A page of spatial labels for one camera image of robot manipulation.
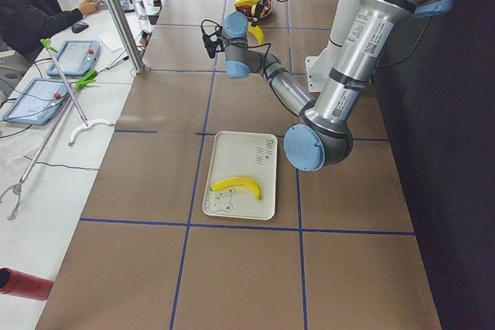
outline person's hand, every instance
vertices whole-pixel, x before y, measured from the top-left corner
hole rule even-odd
[[[77,7],[82,15],[89,15],[96,12],[100,8],[100,3],[95,0],[85,0],[79,4]]]

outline cartoon drawing on tray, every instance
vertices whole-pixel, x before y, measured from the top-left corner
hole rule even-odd
[[[234,208],[232,195],[235,193],[234,187],[222,189],[219,192],[208,192],[207,209],[212,213],[231,212]]]

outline tablet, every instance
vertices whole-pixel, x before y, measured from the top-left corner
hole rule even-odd
[[[66,40],[56,54],[66,77],[82,77],[96,63],[100,43],[96,40]],[[46,72],[49,77],[58,77],[59,71],[52,63]]]
[[[63,81],[33,79],[3,115],[3,120],[9,123],[43,125],[56,113],[64,101],[55,98],[58,94],[61,97],[67,95],[67,88]]]

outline red tube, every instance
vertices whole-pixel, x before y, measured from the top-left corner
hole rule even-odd
[[[0,294],[45,301],[53,281],[10,268],[0,269]]]

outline black wall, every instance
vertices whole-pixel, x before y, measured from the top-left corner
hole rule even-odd
[[[374,74],[444,330],[495,329],[494,34],[495,0],[456,0],[400,24]]]

